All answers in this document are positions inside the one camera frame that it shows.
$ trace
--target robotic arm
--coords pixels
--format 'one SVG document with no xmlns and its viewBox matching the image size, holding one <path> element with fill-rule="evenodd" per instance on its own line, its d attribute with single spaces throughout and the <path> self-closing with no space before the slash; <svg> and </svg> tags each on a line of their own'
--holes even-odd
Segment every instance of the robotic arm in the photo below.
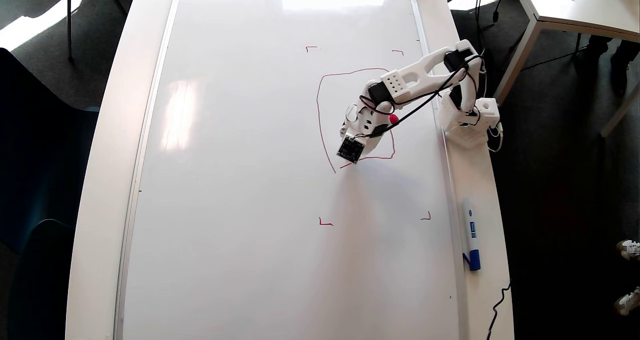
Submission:
<svg viewBox="0 0 640 340">
<path fill-rule="evenodd" d="M 428 74 L 442 62 L 449 74 Z M 384 133 L 431 99 L 402 119 L 394 114 L 396 110 L 425 95 L 434 97 L 444 89 L 447 90 L 442 93 L 439 120 L 448 137 L 466 147 L 487 142 L 487 127 L 496 127 L 500 117 L 495 99 L 476 101 L 481 65 L 482 58 L 470 42 L 460 40 L 454 48 L 439 49 L 403 69 L 383 74 L 379 80 L 370 80 L 358 103 L 347 108 L 337 155 L 357 163 L 375 149 Z"/>
</svg>

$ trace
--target shoe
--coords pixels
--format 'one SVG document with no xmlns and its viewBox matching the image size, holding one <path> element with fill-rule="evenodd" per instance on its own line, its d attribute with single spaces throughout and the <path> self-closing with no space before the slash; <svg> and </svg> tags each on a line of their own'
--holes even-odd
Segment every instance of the shoe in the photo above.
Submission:
<svg viewBox="0 0 640 340">
<path fill-rule="evenodd" d="M 634 310 L 638 305 L 640 305 L 640 286 L 635 288 L 635 292 L 617 299 L 613 304 L 615 311 L 624 317 L 629 315 L 629 311 Z"/>
<path fill-rule="evenodd" d="M 603 49 L 590 44 L 583 51 L 578 52 L 573 58 L 576 72 L 581 77 L 594 78 L 598 74 L 598 61 L 604 53 Z"/>
<path fill-rule="evenodd" d="M 627 70 L 629 63 L 621 62 L 611 56 L 611 87 L 615 96 L 622 97 L 627 92 Z"/>
<path fill-rule="evenodd" d="M 626 260 L 640 260 L 640 243 L 633 242 L 632 240 L 622 240 L 615 246 L 615 249 L 617 249 L 620 255 Z"/>
</svg>

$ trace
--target whiteboard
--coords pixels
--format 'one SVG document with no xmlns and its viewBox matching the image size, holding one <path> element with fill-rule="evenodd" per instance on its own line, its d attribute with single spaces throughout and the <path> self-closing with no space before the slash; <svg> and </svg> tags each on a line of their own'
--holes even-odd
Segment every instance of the whiteboard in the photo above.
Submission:
<svg viewBox="0 0 640 340">
<path fill-rule="evenodd" d="M 460 254 L 430 106 L 358 165 L 335 156 L 366 81 L 423 55 L 412 0 L 172 9 L 116 336 L 457 339 Z"/>
</svg>

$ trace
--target white table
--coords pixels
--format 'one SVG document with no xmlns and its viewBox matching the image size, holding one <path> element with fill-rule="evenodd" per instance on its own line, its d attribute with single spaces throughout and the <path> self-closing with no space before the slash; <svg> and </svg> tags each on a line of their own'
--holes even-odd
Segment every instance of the white table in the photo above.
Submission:
<svg viewBox="0 0 640 340">
<path fill-rule="evenodd" d="M 446 0 L 418 0 L 430 49 L 458 40 Z M 125 219 L 141 127 L 171 0 L 133 0 L 126 19 L 89 155 L 73 245 L 66 314 L 68 340 L 113 338 Z M 447 72 L 441 65 L 439 73 Z M 484 339 L 492 306 L 509 283 L 498 193 L 486 148 L 448 146 L 457 201 L 471 196 L 482 224 L 482 270 L 466 272 L 468 333 Z M 514 338 L 510 292 L 499 308 L 492 339 Z"/>
<path fill-rule="evenodd" d="M 529 18 L 522 40 L 495 92 L 505 101 L 542 29 L 576 31 L 638 42 L 640 0 L 519 0 Z"/>
</svg>

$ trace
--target blue whiteboard marker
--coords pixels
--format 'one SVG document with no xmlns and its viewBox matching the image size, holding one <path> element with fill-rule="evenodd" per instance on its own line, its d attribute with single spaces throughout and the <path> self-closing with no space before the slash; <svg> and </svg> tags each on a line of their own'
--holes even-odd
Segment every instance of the blue whiteboard marker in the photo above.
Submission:
<svg viewBox="0 0 640 340">
<path fill-rule="evenodd" d="M 478 232 L 476 231 L 476 220 L 474 211 L 471 208 L 471 199 L 462 199 L 462 211 L 464 212 L 464 225 L 469 238 L 469 255 L 462 254 L 464 260 L 469 264 L 469 270 L 480 270 L 480 251 L 478 251 Z"/>
</svg>

